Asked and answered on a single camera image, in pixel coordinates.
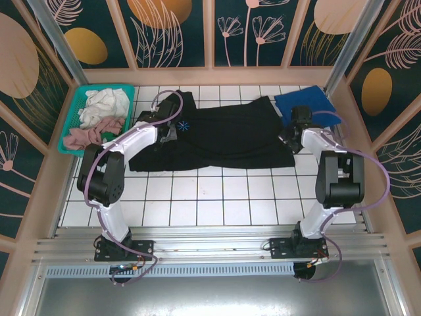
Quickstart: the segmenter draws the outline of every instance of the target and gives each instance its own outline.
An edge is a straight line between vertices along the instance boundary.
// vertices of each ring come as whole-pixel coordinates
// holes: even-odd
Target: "plastic basket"
[[[60,141],[57,146],[57,149],[61,153],[70,153],[75,156],[82,157],[85,153],[84,150],[68,150],[64,144],[63,144],[63,138],[67,135],[70,135],[70,129],[74,127],[80,126],[80,120],[79,120],[79,114],[78,111],[80,109],[85,108],[87,96],[86,92],[88,90],[103,90],[106,88],[111,89],[123,89],[123,91],[126,93],[126,95],[129,98],[129,109],[128,109],[128,115],[126,118],[126,122],[124,122],[124,126],[122,128],[122,132],[126,132],[129,129],[130,125],[130,116],[132,113],[133,108],[133,100],[134,100],[134,86],[131,86],[129,84],[92,84],[89,86],[80,86],[78,89],[76,89],[74,93],[74,97],[72,100],[72,104],[70,105],[70,108],[68,110],[66,122],[63,126],[63,131],[61,132]]]

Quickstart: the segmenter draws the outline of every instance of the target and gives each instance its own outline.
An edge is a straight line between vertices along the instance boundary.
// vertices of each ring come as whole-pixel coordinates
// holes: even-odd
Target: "blue cloth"
[[[330,103],[324,92],[318,87],[313,86],[300,91],[290,92],[275,96],[276,106],[282,113],[282,122],[287,126],[291,122],[291,110],[298,105],[307,105],[312,112],[331,111],[336,112],[334,106]],[[312,118],[313,123],[322,127],[331,127],[339,124],[341,120],[330,114],[317,114]]]

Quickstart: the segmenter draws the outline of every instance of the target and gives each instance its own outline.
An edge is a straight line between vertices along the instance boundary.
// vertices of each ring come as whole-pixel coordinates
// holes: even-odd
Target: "purple cable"
[[[317,114],[330,114],[333,115],[335,117],[337,117],[339,120],[341,120],[341,122],[343,123],[343,125],[345,125],[346,129],[347,129],[347,133],[341,137],[341,140],[344,140],[345,138],[348,138],[351,135],[351,129],[349,128],[349,125],[347,123],[346,120],[344,120],[343,118],[340,117],[339,114],[337,114],[336,112],[332,112],[332,111],[316,111],[313,112],[313,115],[317,115]]]
[[[331,215],[329,215],[328,217],[326,217],[326,219],[324,220],[324,222],[322,223],[322,225],[320,226],[320,234],[323,236],[323,238],[325,238],[327,241],[329,241],[332,245],[334,245],[337,249],[337,252],[339,254],[339,265],[337,266],[336,271],[328,276],[327,278],[323,278],[320,280],[305,280],[305,279],[300,279],[304,282],[308,282],[308,283],[320,283],[320,282],[324,282],[327,280],[331,280],[334,277],[336,277],[336,275],[339,273],[339,270],[342,267],[342,251],[339,248],[338,244],[336,244],[332,239],[328,238],[325,234],[324,234],[324,228],[326,227],[326,225],[328,224],[328,222],[330,222],[330,220],[336,215],[336,214],[340,214],[340,213],[344,213],[344,212],[358,212],[358,211],[367,211],[369,209],[373,209],[377,206],[379,206],[380,204],[383,203],[383,201],[386,199],[387,195],[389,194],[390,191],[390,177],[389,177],[389,173],[387,172],[386,168],[377,160],[375,160],[375,158],[367,155],[366,153],[362,153],[360,151],[354,150],[354,149],[349,149],[346,147],[342,147],[340,145],[337,145],[335,142],[333,142],[331,139],[329,139],[327,136],[322,134],[322,137],[324,138],[324,140],[326,140],[327,142],[329,142],[332,146],[340,149],[340,150],[345,150],[348,151],[349,153],[354,153],[355,155],[360,155],[364,158],[367,158],[369,160],[371,160],[373,163],[375,163],[384,173],[384,176],[386,178],[386,189],[384,190],[383,195],[380,197],[380,199],[371,204],[371,205],[367,205],[367,206],[361,206],[361,207],[355,207],[353,209],[338,209],[337,211],[334,211]]]
[[[174,94],[176,94],[179,98],[180,98],[180,106],[179,106],[179,108],[178,108],[178,110],[177,110],[177,112],[175,113],[175,114],[173,114],[171,117],[168,117],[168,118],[166,118],[166,119],[164,119],[164,120],[159,120],[158,122],[152,122],[152,123],[147,123],[147,124],[144,124],[144,125],[142,125],[142,126],[140,126],[140,127],[138,127],[138,128],[136,128],[135,130],[131,130],[131,131],[129,131],[129,132],[127,132],[126,134],[124,134],[123,135],[123,137],[121,138],[121,139],[119,139],[118,141],[116,141],[115,143],[113,143],[113,144],[111,144],[109,147],[107,147],[107,148],[105,148],[102,152],[100,152],[100,154],[98,155],[98,157],[94,160],[94,162],[93,162],[93,164],[92,164],[92,167],[91,167],[91,170],[89,170],[89,173],[88,173],[88,175],[87,175],[87,178],[86,178],[86,184],[85,184],[85,188],[84,188],[84,197],[85,197],[85,203],[86,203],[86,205],[87,206],[91,206],[91,207],[94,207],[94,208],[96,208],[96,210],[97,210],[97,214],[98,214],[98,219],[99,219],[99,223],[101,224],[101,227],[102,227],[102,229],[104,230],[104,232],[106,232],[107,233],[107,235],[108,235],[108,237],[117,245],[117,246],[120,246],[122,249],[124,249],[124,250],[126,250],[126,251],[128,251],[128,252],[131,252],[131,253],[134,253],[135,255],[140,255],[140,256],[142,256],[142,257],[148,257],[148,258],[152,258],[152,259],[154,259],[154,262],[153,262],[153,264],[149,267],[149,268],[147,268],[146,270],[144,270],[139,276],[137,276],[137,277],[135,277],[135,278],[131,278],[129,281],[127,281],[127,282],[125,282],[125,283],[117,283],[116,281],[115,281],[115,279],[114,279],[114,276],[115,276],[115,274],[116,273],[113,273],[112,274],[112,276],[111,276],[111,280],[114,282],[114,285],[120,285],[120,286],[124,286],[125,284],[129,284],[129,283],[133,283],[133,282],[135,282],[135,281],[137,281],[137,280],[140,280],[144,275],[146,275],[147,273],[149,273],[149,271],[151,270],[151,269],[153,269],[153,267],[158,263],[158,258],[156,257],[156,256],[154,256],[154,255],[151,255],[150,253],[143,253],[143,252],[140,252],[140,251],[136,251],[136,250],[133,250],[133,249],[130,249],[129,247],[126,247],[125,245],[123,245],[123,244],[121,244],[116,238],[114,238],[114,236],[107,230],[107,228],[105,227],[105,224],[104,224],[104,221],[103,221],[103,218],[102,218],[102,216],[101,216],[101,212],[99,212],[99,206],[98,205],[96,205],[96,204],[93,204],[93,203],[91,203],[91,202],[89,202],[89,199],[88,199],[88,195],[87,195],[87,191],[88,191],[88,188],[89,188],[89,184],[91,183],[91,179],[92,179],[92,175],[93,175],[93,172],[95,171],[95,169],[97,168],[97,165],[98,165],[98,163],[99,163],[99,161],[101,160],[101,158],[102,157],[104,157],[104,155],[108,152],[108,151],[110,151],[110,149],[112,149],[112,148],[114,148],[115,146],[117,146],[120,142],[122,142],[123,140],[125,140],[127,137],[129,137],[129,136],[131,136],[132,134],[134,134],[134,133],[136,133],[137,131],[139,131],[139,130],[141,130],[142,128],[146,128],[146,127],[149,127],[149,126],[154,126],[154,125],[158,125],[158,124],[162,124],[162,123],[166,123],[166,122],[168,122],[168,121],[170,121],[170,120],[172,120],[172,119],[174,119],[174,118],[176,118],[179,114],[180,114],[180,112],[182,111],[182,108],[183,108],[183,104],[184,104],[184,101],[183,101],[183,98],[182,98],[182,96],[177,92],[177,91],[172,91],[172,90],[164,90],[164,91],[162,91],[162,92],[159,92],[156,96],[155,96],[155,98],[154,98],[154,100],[152,101],[152,105],[154,105],[155,104],[155,101],[158,99],[158,97],[161,95],[161,94],[163,94],[163,93],[174,93]]]

